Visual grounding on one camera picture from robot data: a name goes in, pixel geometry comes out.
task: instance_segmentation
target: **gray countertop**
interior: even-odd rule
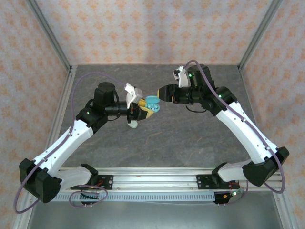
[[[74,83],[88,72],[110,74],[143,91],[144,98],[170,83],[177,83],[173,70],[177,65],[81,65]],[[209,66],[216,86],[228,87],[253,120],[244,83],[237,66]],[[93,98],[105,77],[91,76],[76,91],[75,115]],[[125,100],[124,88],[115,82],[120,100]],[[93,137],[84,142],[66,161],[65,166],[88,163],[93,167],[215,167],[222,162],[239,162],[249,158],[231,131],[209,112],[191,113],[184,105],[161,101],[160,111],[139,122],[136,129],[127,125],[126,117],[108,122]],[[198,105],[193,110],[202,110]],[[63,119],[61,134],[71,124],[70,101]]]

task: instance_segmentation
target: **patterned wallpaper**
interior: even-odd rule
[[[12,228],[19,163],[44,150],[66,71],[25,0],[0,1],[0,228]]]
[[[284,0],[244,70],[258,125],[290,156],[287,191],[305,226],[305,4]]]
[[[238,64],[271,0],[38,0],[70,64]]]

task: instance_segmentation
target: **gray marble surface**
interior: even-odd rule
[[[176,83],[173,69],[177,65],[81,65],[74,83],[88,72],[110,74],[123,83],[130,83],[143,91],[143,96]],[[216,86],[228,87],[253,120],[244,83],[237,66],[209,66]],[[75,115],[93,98],[99,83],[109,81],[97,75],[79,84],[75,96]],[[120,100],[126,92],[117,83]],[[108,122],[93,137],[84,142],[66,161],[65,166],[88,163],[94,167],[215,167],[222,162],[238,162],[249,158],[237,138],[209,112],[191,113],[184,105],[161,101],[161,109],[149,119],[139,122],[136,129],[127,125],[126,117]],[[190,106],[201,110],[198,105]],[[61,134],[71,124],[68,103]]]

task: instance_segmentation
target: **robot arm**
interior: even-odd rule
[[[77,185],[96,185],[97,171],[87,164],[76,169],[59,171],[69,156],[88,138],[92,137],[108,121],[109,116],[126,116],[127,122],[139,121],[150,117],[154,111],[137,103],[142,91],[127,84],[126,101],[119,97],[112,83],[101,83],[91,99],[76,116],[73,129],[70,128],[46,151],[34,160],[24,159],[20,165],[21,183],[31,170],[42,162],[26,182],[24,188],[41,202],[48,203],[60,190]],[[57,149],[51,156],[47,155]]]
[[[280,163],[286,160],[289,152],[285,147],[278,148],[272,143],[255,124],[245,114],[236,97],[226,87],[217,88],[214,85],[210,71],[207,66],[200,64],[209,85],[217,93],[218,97],[224,100],[229,108],[234,109],[240,116],[233,113],[230,109],[219,101],[218,98],[211,92],[207,83],[201,75],[198,67],[192,66],[187,70],[180,67],[174,70],[173,74],[179,84],[169,84],[158,90],[158,97],[166,102],[175,104],[194,104],[200,103],[201,106],[210,111],[213,116],[216,116],[222,121],[237,137],[247,150],[250,160],[228,164],[223,163],[218,166],[213,174],[216,174],[213,180],[215,183],[229,182],[232,180],[249,180],[256,186],[261,186],[275,171],[278,170],[278,165],[275,158],[269,152],[276,152],[276,156]],[[265,140],[269,147],[265,147],[257,133]]]

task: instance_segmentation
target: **orange patterned wall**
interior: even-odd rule
[[[260,128],[290,156],[287,191],[300,228],[305,225],[305,4],[283,1],[243,71]]]
[[[271,0],[38,0],[74,64],[238,64]]]
[[[66,71],[25,0],[0,1],[0,228],[12,228],[19,163],[44,150]]]

